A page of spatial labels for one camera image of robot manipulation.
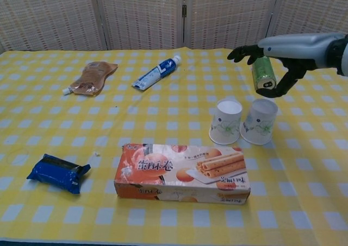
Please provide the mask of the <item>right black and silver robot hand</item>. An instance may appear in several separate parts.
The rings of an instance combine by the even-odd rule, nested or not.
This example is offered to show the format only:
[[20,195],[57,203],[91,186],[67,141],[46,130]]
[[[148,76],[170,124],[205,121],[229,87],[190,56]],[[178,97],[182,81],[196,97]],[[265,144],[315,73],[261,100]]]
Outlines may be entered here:
[[278,35],[266,37],[255,45],[237,47],[227,59],[240,62],[247,56],[249,65],[263,56],[280,60],[287,73],[275,88],[257,90],[263,97],[277,98],[285,95],[307,71],[336,68],[338,75],[346,76],[346,45],[345,35],[340,33]]

